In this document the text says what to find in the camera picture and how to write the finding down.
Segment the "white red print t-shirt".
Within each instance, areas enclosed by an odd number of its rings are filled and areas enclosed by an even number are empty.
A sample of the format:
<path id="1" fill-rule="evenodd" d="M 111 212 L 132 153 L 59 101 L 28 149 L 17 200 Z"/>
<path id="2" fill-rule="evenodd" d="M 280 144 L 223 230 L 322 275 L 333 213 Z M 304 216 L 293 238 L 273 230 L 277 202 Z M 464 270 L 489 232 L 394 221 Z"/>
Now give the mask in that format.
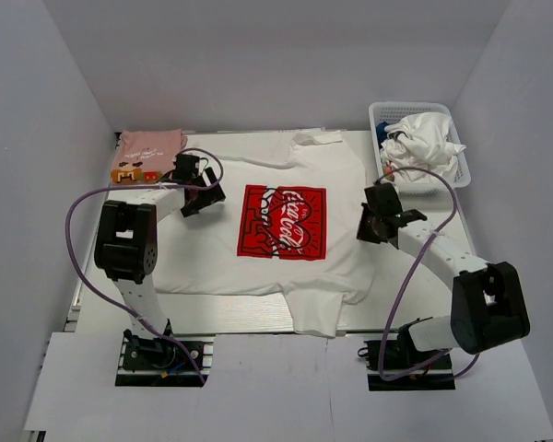
<path id="1" fill-rule="evenodd" d="M 285 299 L 295 332 L 336 333 L 341 308 L 368 294 L 372 253 L 356 238 L 367 175 L 340 132 L 244 143 L 198 141 L 223 165 L 225 200 L 159 224 L 161 294 Z"/>

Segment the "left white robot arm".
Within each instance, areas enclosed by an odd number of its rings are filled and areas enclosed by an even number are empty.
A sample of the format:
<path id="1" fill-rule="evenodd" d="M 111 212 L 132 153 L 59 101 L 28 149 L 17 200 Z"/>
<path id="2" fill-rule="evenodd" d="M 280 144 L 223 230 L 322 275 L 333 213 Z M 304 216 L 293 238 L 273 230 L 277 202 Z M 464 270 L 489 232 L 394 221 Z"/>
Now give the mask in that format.
<path id="1" fill-rule="evenodd" d="M 197 215 L 223 203 L 224 169 L 207 165 L 220 160 L 201 148 L 187 148 L 173 159 L 173 169 L 125 201 L 107 200 L 100 212 L 94 261 L 120 292 L 121 308 L 131 317 L 134 336 L 147 339 L 145 357 L 154 366 L 170 365 L 176 356 L 171 320 L 163 313 L 153 281 L 159 258 L 158 226 L 167 216 Z"/>

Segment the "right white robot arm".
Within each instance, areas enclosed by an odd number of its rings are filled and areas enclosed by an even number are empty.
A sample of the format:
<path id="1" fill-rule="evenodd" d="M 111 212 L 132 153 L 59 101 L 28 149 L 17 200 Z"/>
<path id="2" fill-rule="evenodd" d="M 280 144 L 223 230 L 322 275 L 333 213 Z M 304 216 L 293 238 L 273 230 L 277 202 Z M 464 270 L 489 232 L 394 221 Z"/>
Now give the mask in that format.
<path id="1" fill-rule="evenodd" d="M 450 313 L 418 319 L 400 327 L 385 355 L 417 367 L 452 349 L 478 355 L 523 339 L 531 331 L 519 274 L 508 262 L 491 263 L 441 233 L 416 209 L 403 208 L 390 183 L 365 191 L 357 237 L 387 243 L 414 257 L 415 265 L 433 272 L 450 290 Z"/>

